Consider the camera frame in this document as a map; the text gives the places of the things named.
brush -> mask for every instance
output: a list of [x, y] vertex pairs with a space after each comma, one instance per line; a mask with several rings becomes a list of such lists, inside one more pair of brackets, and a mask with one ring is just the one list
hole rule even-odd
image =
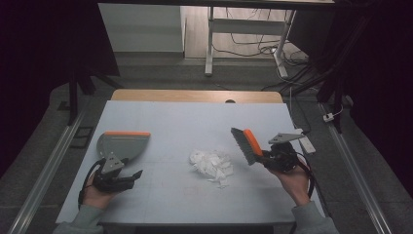
[[231, 128], [231, 133], [250, 166], [257, 161], [257, 156], [263, 156], [261, 147], [251, 130]]

floor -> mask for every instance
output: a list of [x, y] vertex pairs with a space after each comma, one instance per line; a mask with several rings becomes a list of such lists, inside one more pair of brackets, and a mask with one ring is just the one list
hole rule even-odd
[[[192, 16], [201, 14], [196, 13], [196, 11], [204, 13], [205, 9], [194, 9]], [[241, 14], [241, 16], [248, 18], [251, 16], [250, 14], [253, 14], [253, 12]], [[199, 37], [195, 42], [190, 42], [189, 38], [197, 38], [198, 33], [191, 36], [190, 27], [195, 27], [187, 26], [187, 43], [200, 43], [200, 45], [203, 45], [195, 47], [204, 47], [201, 38], [205, 37]], [[255, 39], [255, 35], [248, 39], [237, 37], [237, 40], [240, 41], [254, 41]], [[237, 50], [238, 47], [241, 47], [230, 46], [232, 44], [231, 37], [227, 37], [222, 44], [219, 43], [220, 39], [214, 38], [214, 40], [217, 40], [214, 41], [216, 47], [219, 46], [226, 50]], [[256, 45], [253, 45], [252, 49], [244, 49], [243, 47], [242, 51], [235, 52], [247, 54], [254, 53], [254, 50], [256, 50]], [[214, 63], [213, 76], [206, 78], [204, 76], [205, 56], [203, 56], [205, 50], [195, 51], [190, 54], [190, 49], [187, 49], [185, 54], [187, 58], [117, 56], [121, 77], [114, 77], [113, 79], [129, 89], [273, 92], [279, 91], [285, 85], [285, 82], [275, 72], [274, 61], [268, 56], [257, 59], [234, 59], [234, 57], [225, 58], [225, 56], [228, 56], [227, 54], [219, 55], [217, 53], [215, 55], [218, 58], [219, 56], [222, 57]], [[287, 67], [290, 74], [297, 73], [299, 69], [300, 66]], [[93, 78], [93, 81], [96, 91], [92, 96], [79, 94], [80, 106], [87, 106], [88, 108], [79, 129], [89, 134], [93, 132], [105, 102], [110, 99], [114, 91], [112, 87], [99, 79]], [[361, 199], [354, 179], [344, 163], [344, 158], [332, 135], [331, 126], [325, 124], [321, 119], [322, 109], [328, 109], [330, 105], [325, 103], [321, 107], [320, 103], [317, 103], [315, 98], [317, 89], [318, 87], [314, 87], [293, 98], [290, 98], [288, 92], [286, 92], [283, 99], [290, 109], [292, 120], [297, 126], [309, 131], [308, 138], [317, 150], [317, 153], [310, 160], [318, 178], [318, 190], [324, 211], [334, 219], [340, 233], [379, 233], [371, 220], [365, 202]], [[38, 128], [15, 163], [0, 179], [0, 197], [2, 198], [0, 201], [0, 233], [9, 230], [26, 201], [33, 184], [41, 174], [44, 165], [50, 155], [54, 153], [60, 136], [66, 130], [68, 121], [67, 102], [67, 85], [58, 87], [51, 93], [50, 107], [43, 120], [39, 123]], [[350, 109], [351, 105], [347, 103], [342, 112], [342, 136], [350, 146], [353, 157], [393, 233], [411, 233], [411, 230], [413, 230], [413, 223], [411, 222], [413, 216], [412, 198], [406, 193], [374, 145], [355, 125], [349, 114]], [[45, 197], [41, 199], [39, 208], [32, 214], [33, 217], [26, 233], [51, 233], [56, 227], [56, 217], [88, 147], [88, 138], [81, 136], [82, 131], [70, 140], [70, 146], [64, 153]], [[140, 228], [138, 231], [139, 233], [173, 233], [176, 229], [172, 229], [164, 228], [160, 231]], [[289, 225], [280, 225], [275, 228], [275, 233], [288, 233], [289, 229]], [[135, 232], [134, 227], [107, 226], [107, 230], [109, 233]], [[257, 230], [257, 228], [249, 230], [249, 232], [245, 230], [245, 233], [256, 233]], [[266, 228], [260, 230], [262, 230], [262, 233], [267, 231]]]

wire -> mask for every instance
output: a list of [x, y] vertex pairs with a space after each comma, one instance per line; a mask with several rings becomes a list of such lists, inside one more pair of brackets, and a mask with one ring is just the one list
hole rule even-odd
[[80, 192], [79, 192], [79, 197], [78, 197], [78, 208], [79, 208], [79, 210], [80, 210], [80, 206], [83, 204], [83, 199], [84, 199], [84, 197], [85, 197], [85, 188], [88, 187], [88, 186], [86, 186], [86, 184], [88, 183], [89, 177], [91, 176], [92, 172], [94, 171], [94, 168], [95, 168], [97, 165], [102, 165], [105, 161], [106, 161], [106, 159], [105, 159], [105, 158], [102, 158], [102, 159], [96, 161], [96, 162], [92, 165], [92, 167], [89, 169], [88, 174], [87, 174], [86, 177], [85, 177], [85, 181], [83, 182], [82, 189], [81, 189]]
[[292, 82], [292, 81], [284, 80], [284, 79], [282, 78], [282, 76], [280, 75], [280, 72], [279, 72], [278, 69], [277, 69], [277, 75], [279, 76], [280, 80], [282, 80], [282, 81], [284, 81], [284, 82], [286, 82], [286, 83], [288, 83], [288, 84], [292, 84], [292, 85], [302, 85], [301, 83], [295, 83], [295, 82]]
[[[311, 169], [310, 163], [307, 159], [306, 156], [304, 156], [304, 154], [296, 152], [297, 154], [303, 156], [304, 160], [306, 161], [307, 165], [304, 165], [302, 162], [298, 162], [298, 166], [304, 170], [304, 172], [307, 174], [309, 181], [310, 181], [310, 185], [309, 185], [309, 190], [307, 192], [307, 195], [309, 196], [309, 198], [311, 199], [312, 195], [313, 195], [313, 191], [314, 191], [314, 187], [315, 184], [317, 183], [316, 181], [316, 177], [313, 174], [313, 171]], [[292, 225], [291, 229], [289, 230], [290, 234], [293, 234], [295, 232], [295, 229], [297, 228], [297, 222], [294, 222], [294, 224]]]
[[[310, 65], [306, 65], [304, 66], [296, 75], [294, 75], [291, 80], [294, 83], [297, 83], [298, 80], [300, 80], [301, 78], [303, 78], [303, 76], [305, 74], [307, 74], [309, 71], [311, 71], [313, 69], [312, 66]], [[283, 87], [282, 89], [280, 89], [280, 93], [282, 93], [285, 89], [287, 89], [291, 84], [288, 83], [285, 87]]]
[[292, 54], [289, 56], [289, 58], [287, 58], [286, 55], [285, 55], [285, 52], [282, 51], [282, 55], [283, 55], [282, 61], [284, 61], [285, 63], [287, 63], [287, 64], [290, 65], [290, 66], [297, 66], [297, 65], [305, 65], [305, 64], [308, 64], [309, 62], [308, 62], [307, 59], [292, 59], [292, 58], [291, 58], [291, 56], [292, 56], [293, 54], [296, 54], [296, 53], [299, 53], [299, 52], [301, 52], [301, 51], [294, 52], [294, 53], [292, 53]]
[[343, 112], [343, 104], [341, 104], [341, 110], [335, 114], [333, 114], [333, 116], [339, 115], [341, 112]]
[[[303, 72], [303, 71], [305, 70], [306, 67], [301, 68], [301, 70], [299, 70], [295, 75], [293, 75], [293, 76], [291, 77], [291, 79], [294, 79], [296, 76], [298, 76], [301, 72]], [[267, 90], [267, 89], [269, 89], [269, 88], [276, 87], [276, 86], [279, 86], [279, 85], [283, 85], [283, 84], [288, 83], [288, 82], [290, 82], [290, 81], [288, 81], [288, 80], [283, 80], [283, 79], [282, 79], [282, 82], [280, 82], [280, 83], [278, 83], [278, 84], [274, 84], [274, 85], [265, 86], [264, 88], [261, 89], [261, 91], [265, 91], [265, 90]]]
[[277, 47], [278, 45], [261, 47], [259, 48], [259, 51], [262, 55], [272, 55], [274, 53], [273, 49], [276, 49]]
[[301, 106], [301, 104], [300, 104], [300, 102], [298, 101], [297, 97], [294, 97], [294, 98], [295, 98], [295, 101], [296, 101], [296, 103], [297, 103], [297, 105], [298, 105], [298, 108], [301, 110], [301, 113], [303, 113], [303, 116], [304, 116], [304, 119], [305, 119], [305, 121], [306, 121], [306, 123], [307, 123], [307, 126], [309, 127], [309, 130], [307, 130], [307, 131], [304, 131], [304, 128], [302, 128], [302, 129], [303, 129], [303, 135], [307, 135], [307, 134], [309, 134], [309, 133], [311, 132], [311, 130], [312, 130], [310, 121], [307, 119], [306, 113], [304, 112], [303, 107]]
[[237, 53], [230, 52], [230, 51], [222, 51], [222, 50], [216, 49], [216, 48], [213, 46], [213, 44], [212, 44], [212, 48], [213, 48], [215, 51], [217, 51], [217, 52], [228, 53], [228, 54], [232, 54], [232, 55], [236, 55], [236, 56], [241, 56], [241, 57], [255, 57], [255, 56], [260, 56], [260, 55], [261, 55], [261, 52], [260, 52], [260, 53], [257, 53], [257, 54], [252, 54], [252, 55], [241, 55], [241, 54], [237, 54]]
[[[258, 12], [258, 9], [254, 9], [252, 12], [253, 12], [253, 15], [250, 16], [247, 20], [250, 20], [251, 18], [253, 18], [253, 17], [256, 15], [256, 13]], [[228, 8], [226, 8], [226, 14], [227, 14], [227, 19], [228, 19], [229, 17], [231, 17], [231, 19], [234, 18], [234, 17], [232, 16], [232, 14], [230, 13], [230, 11], [229, 11]], [[270, 18], [270, 14], [271, 14], [271, 10], [270, 10], [269, 13], [268, 13], [267, 20]], [[234, 34], [233, 34], [233, 33], [230, 33], [230, 35], [231, 35], [231, 39], [232, 39], [232, 41], [234, 42], [234, 44], [237, 44], [237, 45], [255, 45], [255, 44], [258, 44], [258, 51], [260, 51], [260, 52], [263, 52], [263, 50], [260, 49], [260, 47], [259, 47], [261, 44], [280, 42], [280, 40], [262, 41], [264, 35], [262, 35], [261, 40], [260, 40], [260, 41], [257, 41], [257, 42], [237, 42], [237, 41], [235, 40], [235, 38], [234, 38]]]

white table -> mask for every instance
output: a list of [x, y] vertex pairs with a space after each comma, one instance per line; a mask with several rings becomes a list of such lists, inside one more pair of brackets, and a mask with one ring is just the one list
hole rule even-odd
[[[145, 151], [121, 172], [143, 170], [134, 188], [117, 195], [102, 223], [132, 225], [276, 224], [292, 222], [292, 199], [262, 165], [249, 166], [230, 132], [253, 131], [263, 149], [277, 133], [293, 133], [283, 103], [119, 101], [106, 103], [91, 144], [56, 222], [72, 221], [77, 197], [90, 166], [98, 160], [96, 142], [105, 131], [150, 132]], [[297, 140], [295, 150], [302, 152]], [[218, 188], [194, 171], [194, 149], [230, 154], [230, 186]], [[319, 203], [317, 191], [312, 200]]]

black cable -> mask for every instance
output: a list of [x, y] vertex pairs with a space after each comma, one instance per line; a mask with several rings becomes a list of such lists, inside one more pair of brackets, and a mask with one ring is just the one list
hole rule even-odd
[[214, 83], [214, 85], [215, 85], [216, 87], [222, 88], [222, 89], [224, 89], [224, 90], [226, 90], [226, 91], [232, 91], [231, 89], [228, 89], [228, 88], [226, 88], [226, 87], [224, 87], [224, 86], [221, 86], [221, 85], [219, 85], [219, 84], [217, 84], [217, 83]]
[[[328, 63], [329, 61], [331, 61], [331, 60], [333, 59], [333, 56], [336, 55], [337, 51], [338, 51], [340, 48], [342, 48], [342, 44], [347, 41], [347, 39], [351, 36], [351, 34], [352, 34], [352, 31], [351, 31], [351, 30], [348, 30], [348, 32], [345, 33], [345, 35], [340, 39], [340, 41], [338, 41], [338, 42], [336, 43], [336, 45], [335, 45], [331, 50], [329, 50], [325, 55], [322, 55], [322, 56], [319, 57], [319, 58], [309, 60], [308, 65], [314, 66], [315, 64], [318, 63], [319, 66], [324, 66], [326, 63]], [[316, 77], [316, 75], [312, 76], [312, 77], [311, 77], [310, 79], [308, 79], [306, 82], [312, 80], [312, 79], [315, 78], [315, 77]], [[291, 86], [291, 84], [287, 84], [285, 87], [282, 88], [282, 91], [285, 90], [285, 89], [287, 89], [287, 88], [289, 88], [290, 86]]]
[[254, 10], [252, 10], [253, 15], [252, 15], [252, 16], [250, 16], [250, 17], [248, 17], [248, 19], [247, 19], [247, 20], [249, 20], [249, 19], [251, 19], [251, 18], [255, 17], [255, 15], [257, 15], [257, 12], [258, 12], [258, 9], [254, 9]]
[[291, 53], [291, 54], [289, 55], [289, 59], [292, 60], [292, 61], [295, 61], [295, 60], [309, 61], [309, 58], [308, 58], [308, 57], [306, 57], [305, 59], [292, 59], [292, 55], [295, 55], [295, 54], [300, 53], [300, 52], [303, 52], [303, 51], [300, 50], [300, 51], [296, 51], [296, 52]]
[[304, 120], [306, 121], [307, 126], [309, 127], [309, 130], [307, 130], [307, 131], [304, 131], [304, 129], [303, 129], [303, 135], [307, 135], [307, 134], [309, 134], [309, 133], [311, 132], [311, 130], [312, 130], [310, 121], [307, 119], [306, 113], [304, 112], [303, 107], [301, 106], [301, 104], [300, 104], [300, 102], [298, 101], [297, 97], [294, 97], [294, 98], [295, 98], [295, 102], [296, 102], [297, 105], [298, 105], [298, 108], [300, 109], [301, 113], [302, 113], [303, 116], [304, 116]]
[[[254, 9], [254, 10], [253, 10], [254, 15], [251, 16], [251, 17], [249, 17], [248, 20], [251, 19], [252, 17], [254, 17], [254, 16], [256, 15], [256, 12], [257, 12], [257, 11], [258, 11], [258, 9]], [[227, 19], [228, 19], [230, 16], [231, 16], [231, 19], [234, 18], [234, 17], [231, 15], [231, 13], [229, 12], [228, 8], [226, 8], [226, 14], [227, 14]], [[271, 9], [270, 9], [270, 12], [268, 13], [267, 20], [270, 18], [270, 14], [271, 14]], [[261, 51], [260, 48], [259, 48], [259, 45], [261, 45], [261, 44], [263, 44], [263, 43], [280, 42], [280, 40], [262, 41], [264, 35], [261, 37], [261, 40], [260, 40], [259, 42], [237, 42], [237, 41], [234, 39], [234, 34], [233, 34], [233, 33], [230, 33], [230, 35], [231, 35], [231, 39], [232, 39], [232, 41], [234, 42], [234, 44], [238, 44], [238, 45], [255, 45], [255, 44], [258, 44], [258, 50], [259, 50], [259, 51]]]
[[273, 49], [276, 49], [278, 46], [265, 46], [265, 47], [261, 47], [261, 48], [259, 48], [259, 52], [262, 54], [262, 55], [272, 55], [274, 52], [272, 52], [273, 51]]
[[291, 230], [289, 230], [289, 234], [294, 234], [296, 228], [297, 228], [297, 222], [294, 222], [294, 224], [291, 227]]
[[105, 159], [105, 158], [102, 158], [102, 159], [96, 161], [96, 162], [92, 165], [92, 167], [89, 169], [88, 174], [87, 174], [86, 177], [85, 177], [85, 181], [83, 182], [82, 190], [80, 190], [80, 192], [79, 192], [79, 197], [78, 197], [78, 208], [79, 208], [79, 210], [80, 210], [80, 206], [83, 204], [83, 199], [84, 199], [84, 197], [85, 197], [85, 188], [88, 187], [88, 186], [86, 186], [86, 184], [88, 183], [89, 177], [91, 176], [92, 172], [94, 171], [94, 168], [95, 168], [97, 165], [100, 165], [100, 166], [101, 166], [105, 161], [106, 161], [106, 159]]
[[[295, 76], [297, 76], [297, 75], [299, 75], [301, 72], [303, 72], [305, 68], [306, 68], [306, 67], [301, 68], [301, 70], [299, 70], [295, 75], [293, 75], [293, 76], [291, 77], [291, 79], [293, 79]], [[279, 86], [279, 85], [287, 84], [288, 82], [290, 82], [290, 81], [289, 81], [289, 80], [282, 80], [282, 82], [279, 82], [278, 84], [265, 86], [264, 88], [261, 89], [261, 91], [265, 91], [266, 89], [273, 88], [273, 87], [276, 87], [276, 86]]]
[[[306, 156], [304, 156], [303, 154], [298, 153], [298, 152], [297, 152], [297, 154], [303, 156], [303, 157], [304, 157], [304, 160], [306, 160], [306, 164], [307, 164], [307, 165], [310, 165], [310, 163], [309, 163], [309, 161], [308, 161], [308, 159], [307, 159]], [[316, 177], [314, 176], [314, 174], [313, 174], [313, 178], [314, 178], [314, 185], [315, 185], [315, 187], [318, 189], [318, 195], [319, 195], [319, 197], [321, 197], [322, 202], [324, 203], [324, 206], [325, 206], [325, 209], [327, 210], [328, 215], [329, 215], [329, 216], [332, 216], [331, 213], [330, 213], [330, 211], [329, 211], [329, 209], [328, 209], [328, 207], [327, 207], [327, 203], [325, 202], [325, 198], [324, 198], [324, 196], [323, 196], [323, 194], [322, 194], [322, 192], [321, 192], [321, 189], [320, 189], [320, 187], [319, 187], [319, 182], [316, 180]]]
[[241, 54], [237, 54], [237, 53], [230, 52], [230, 51], [221, 51], [221, 50], [216, 49], [216, 48], [213, 46], [213, 44], [212, 44], [212, 48], [213, 48], [215, 51], [217, 51], [217, 52], [228, 53], [228, 54], [232, 54], [232, 55], [236, 55], [236, 56], [241, 56], [241, 57], [255, 57], [255, 56], [260, 56], [260, 55], [261, 55], [261, 53], [252, 54], [252, 55], [241, 55]]
[[311, 198], [311, 196], [313, 195], [313, 191], [314, 191], [315, 177], [313, 175], [313, 171], [311, 170], [311, 165], [310, 165], [310, 162], [307, 159], [307, 157], [302, 153], [299, 153], [299, 152], [296, 152], [296, 153], [303, 156], [304, 160], [306, 161], [307, 165], [304, 165], [300, 161], [300, 162], [298, 162], [298, 166], [300, 166], [300, 168], [302, 168], [304, 170], [304, 172], [306, 172], [307, 176], [309, 177], [310, 186], [309, 186], [309, 191], [308, 191], [307, 195], [309, 195], [309, 198]]
[[313, 69], [310, 65], [306, 65], [304, 66], [299, 72], [297, 72], [297, 74], [295, 74], [293, 77], [291, 77], [287, 82], [287, 84], [279, 90], [279, 93], [282, 94], [282, 92], [289, 88], [291, 85], [293, 85], [294, 83], [297, 83], [298, 80], [300, 80], [305, 74], [307, 74], [307, 72], [309, 72], [311, 69]]
[[306, 59], [291, 59], [291, 55], [289, 56], [289, 58], [287, 58], [284, 51], [282, 51], [282, 55], [283, 55], [283, 61], [290, 66], [305, 65], [309, 63]]

